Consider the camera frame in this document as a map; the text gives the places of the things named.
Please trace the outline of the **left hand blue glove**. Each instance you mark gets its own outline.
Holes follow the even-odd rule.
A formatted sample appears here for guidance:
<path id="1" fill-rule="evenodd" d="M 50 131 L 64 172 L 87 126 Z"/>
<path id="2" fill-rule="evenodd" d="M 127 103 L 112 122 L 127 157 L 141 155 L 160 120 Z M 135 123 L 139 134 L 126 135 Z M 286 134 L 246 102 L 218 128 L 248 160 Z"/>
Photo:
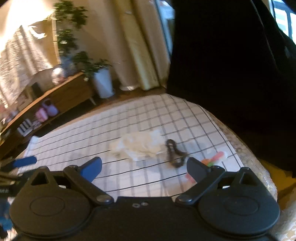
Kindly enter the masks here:
<path id="1" fill-rule="evenodd" d="M 8 236 L 8 230 L 13 227 L 12 221 L 9 215 L 10 204 L 7 199 L 1 198 L 1 240 L 4 240 Z"/>

